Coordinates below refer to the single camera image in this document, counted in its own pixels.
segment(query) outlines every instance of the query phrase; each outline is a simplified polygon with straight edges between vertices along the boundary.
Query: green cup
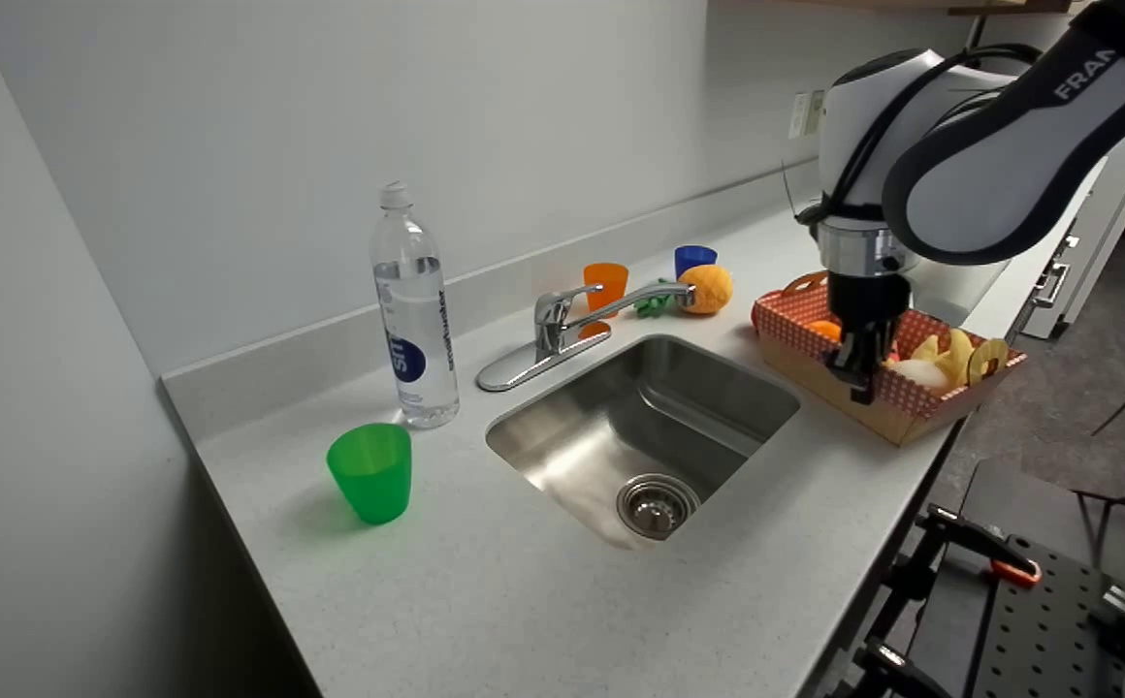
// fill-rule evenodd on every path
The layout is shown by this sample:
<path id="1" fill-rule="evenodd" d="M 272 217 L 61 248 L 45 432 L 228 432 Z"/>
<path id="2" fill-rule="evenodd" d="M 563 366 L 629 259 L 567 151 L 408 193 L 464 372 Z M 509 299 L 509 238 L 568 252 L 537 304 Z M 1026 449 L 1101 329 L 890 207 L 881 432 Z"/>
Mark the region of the green cup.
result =
<path id="1" fill-rule="evenodd" d="M 387 524 L 408 508 L 411 494 L 411 433 L 395 423 L 343 432 L 328 453 L 328 473 L 342 495 L 365 524 Z"/>

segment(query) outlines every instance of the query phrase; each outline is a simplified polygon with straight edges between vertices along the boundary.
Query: sink drain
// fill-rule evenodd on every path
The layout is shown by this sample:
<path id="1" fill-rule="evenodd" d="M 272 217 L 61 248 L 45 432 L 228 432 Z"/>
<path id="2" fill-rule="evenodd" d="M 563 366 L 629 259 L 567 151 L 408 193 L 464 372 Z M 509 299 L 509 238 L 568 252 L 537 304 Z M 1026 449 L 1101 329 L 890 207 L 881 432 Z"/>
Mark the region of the sink drain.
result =
<path id="1" fill-rule="evenodd" d="M 615 494 L 615 516 L 645 538 L 668 538 L 698 508 L 694 494 L 664 473 L 630 477 Z"/>

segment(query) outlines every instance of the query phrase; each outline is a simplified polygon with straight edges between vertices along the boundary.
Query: blue object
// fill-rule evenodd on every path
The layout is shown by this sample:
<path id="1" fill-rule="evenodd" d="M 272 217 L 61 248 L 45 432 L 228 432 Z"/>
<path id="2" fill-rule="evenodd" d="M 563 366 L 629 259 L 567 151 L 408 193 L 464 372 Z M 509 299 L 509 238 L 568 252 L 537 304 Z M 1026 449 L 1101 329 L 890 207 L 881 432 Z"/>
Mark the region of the blue object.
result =
<path id="1" fill-rule="evenodd" d="M 707 243 L 680 243 L 680 248 L 674 248 L 674 278 L 680 278 L 687 269 L 700 269 L 700 265 L 716 265 L 716 248 L 707 248 Z"/>

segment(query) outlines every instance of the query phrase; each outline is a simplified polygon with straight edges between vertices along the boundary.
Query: faucet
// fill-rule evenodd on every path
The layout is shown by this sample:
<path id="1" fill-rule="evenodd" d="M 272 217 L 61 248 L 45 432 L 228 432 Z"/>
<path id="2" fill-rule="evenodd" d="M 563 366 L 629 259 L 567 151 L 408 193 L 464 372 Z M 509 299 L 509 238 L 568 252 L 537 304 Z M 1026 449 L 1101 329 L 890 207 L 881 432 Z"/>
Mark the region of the faucet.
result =
<path id="1" fill-rule="evenodd" d="M 624 308 L 641 308 L 646 299 L 669 299 L 674 308 L 690 308 L 690 299 L 694 299 L 694 292 L 687 282 L 654 278 L 654 282 L 629 292 L 624 299 L 615 299 L 607 308 L 596 308 L 596 310 L 568 318 L 572 299 L 588 294 L 588 292 L 602 292 L 602 286 L 593 282 L 593 286 L 572 286 L 563 294 L 536 299 L 536 313 L 530 313 L 536 341 L 517 344 L 502 358 L 489 361 L 477 372 L 477 388 L 482 391 L 509 391 L 509 388 L 517 388 L 530 376 L 541 376 L 548 367 L 602 344 L 607 339 L 607 329 L 588 332 L 588 339 L 580 329 L 602 323 L 602 318 L 620 313 Z"/>
<path id="2" fill-rule="evenodd" d="M 602 282 L 536 299 L 536 358 L 537 361 L 557 358 L 572 341 L 579 329 L 585 329 L 602 318 L 612 318 L 624 308 L 641 308 L 646 299 L 669 299 L 674 308 L 687 308 L 694 299 L 694 292 L 687 282 L 654 278 L 654 282 L 629 292 L 624 299 L 615 299 L 607 308 L 596 308 L 588 313 L 568 318 L 572 299 L 588 294 L 588 292 L 602 292 Z"/>

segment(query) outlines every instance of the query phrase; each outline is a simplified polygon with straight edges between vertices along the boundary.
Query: orange cup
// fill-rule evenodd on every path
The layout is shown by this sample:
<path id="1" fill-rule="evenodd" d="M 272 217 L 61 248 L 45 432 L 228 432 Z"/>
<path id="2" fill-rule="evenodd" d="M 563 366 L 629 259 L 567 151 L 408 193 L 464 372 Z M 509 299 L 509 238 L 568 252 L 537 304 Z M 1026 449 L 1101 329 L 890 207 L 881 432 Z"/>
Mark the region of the orange cup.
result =
<path id="1" fill-rule="evenodd" d="M 624 265 L 588 265 L 585 269 L 585 286 L 596 286 L 596 282 L 602 282 L 602 292 L 588 292 L 588 310 L 624 299 L 629 269 Z"/>

